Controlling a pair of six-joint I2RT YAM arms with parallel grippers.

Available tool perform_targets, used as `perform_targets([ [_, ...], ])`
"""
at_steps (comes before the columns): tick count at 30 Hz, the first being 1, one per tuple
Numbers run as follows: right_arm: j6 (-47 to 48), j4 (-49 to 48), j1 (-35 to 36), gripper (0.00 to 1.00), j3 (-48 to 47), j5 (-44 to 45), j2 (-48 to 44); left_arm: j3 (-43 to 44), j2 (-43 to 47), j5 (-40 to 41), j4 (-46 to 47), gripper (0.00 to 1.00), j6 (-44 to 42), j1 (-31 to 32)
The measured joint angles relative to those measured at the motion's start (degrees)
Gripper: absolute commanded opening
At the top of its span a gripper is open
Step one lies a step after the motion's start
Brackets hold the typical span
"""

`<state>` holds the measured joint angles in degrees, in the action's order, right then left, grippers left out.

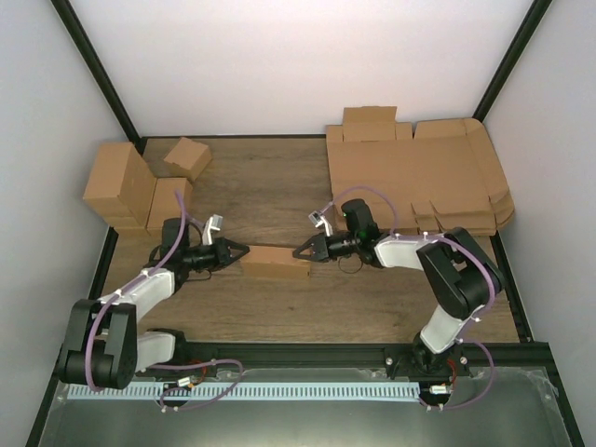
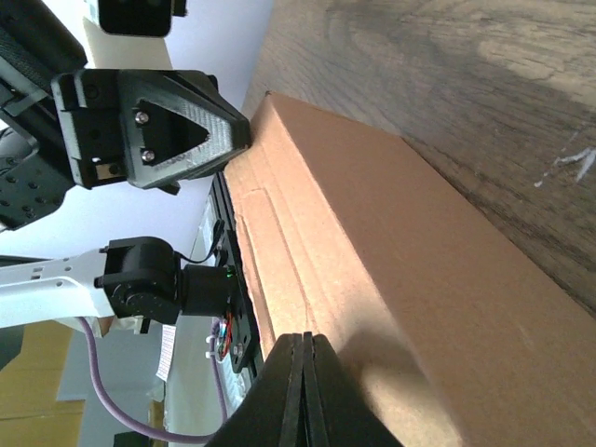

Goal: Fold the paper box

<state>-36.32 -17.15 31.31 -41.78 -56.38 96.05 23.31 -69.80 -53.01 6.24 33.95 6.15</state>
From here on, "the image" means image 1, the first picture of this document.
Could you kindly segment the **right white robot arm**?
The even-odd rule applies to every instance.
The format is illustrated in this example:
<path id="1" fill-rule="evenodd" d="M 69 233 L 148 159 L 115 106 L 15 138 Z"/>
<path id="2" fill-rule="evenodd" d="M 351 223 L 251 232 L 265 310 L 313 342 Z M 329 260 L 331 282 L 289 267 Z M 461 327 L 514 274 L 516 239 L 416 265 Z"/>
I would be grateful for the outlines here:
<path id="1" fill-rule="evenodd" d="M 309 219 L 324 231 L 294 249 L 292 257 L 327 263 L 357 255 L 363 264 L 375 268 L 424 272 L 437 307 L 415 336 L 409 362 L 423 375 L 442 373 L 461 332 L 470 322 L 479 321 L 505 289 L 504 275 L 462 227 L 437 235 L 404 236 L 380 229 L 361 198 L 348 200 L 341 209 L 345 231 L 333 232 L 323 213 L 314 211 Z"/>

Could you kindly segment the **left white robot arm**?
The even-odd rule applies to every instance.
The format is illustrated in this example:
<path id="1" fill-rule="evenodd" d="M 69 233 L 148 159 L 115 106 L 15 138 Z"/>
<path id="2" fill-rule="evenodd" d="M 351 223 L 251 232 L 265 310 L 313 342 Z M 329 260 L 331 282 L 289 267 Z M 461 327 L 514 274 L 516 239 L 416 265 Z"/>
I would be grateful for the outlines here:
<path id="1" fill-rule="evenodd" d="M 183 374 L 190 365 L 189 351 L 177 345 L 172 331 L 137 333 L 139 321 L 154 307 L 173 296 L 192 272 L 214 273 L 250 252 L 250 247 L 226 237 L 220 215 L 212 215 L 193 246 L 186 218 L 169 218 L 161 229 L 161 242 L 150 252 L 148 263 L 123 287 L 103 297 L 77 301 L 70 313 L 56 373 L 65 384 L 123 389 L 135 373 L 158 365 L 168 375 Z"/>

